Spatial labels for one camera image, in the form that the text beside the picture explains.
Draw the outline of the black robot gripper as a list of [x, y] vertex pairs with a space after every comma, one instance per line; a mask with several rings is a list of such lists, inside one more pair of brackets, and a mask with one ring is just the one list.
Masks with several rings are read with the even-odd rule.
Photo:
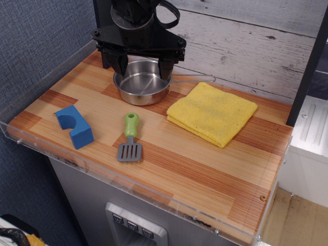
[[154, 16], [139, 27], [113, 23], [95, 29], [91, 35], [101, 51], [103, 68], [111, 67], [120, 75], [126, 73], [127, 55], [159, 58], [158, 67], [163, 80], [171, 77], [174, 62], [185, 59], [186, 40], [166, 30]]

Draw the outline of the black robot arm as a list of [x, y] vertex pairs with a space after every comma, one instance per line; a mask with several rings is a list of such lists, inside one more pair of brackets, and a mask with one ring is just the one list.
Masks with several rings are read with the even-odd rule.
[[179, 10], [168, 1], [94, 1], [97, 28], [92, 31], [102, 66], [125, 75], [128, 55], [158, 60], [161, 79], [185, 58], [187, 42], [169, 32], [179, 23]]

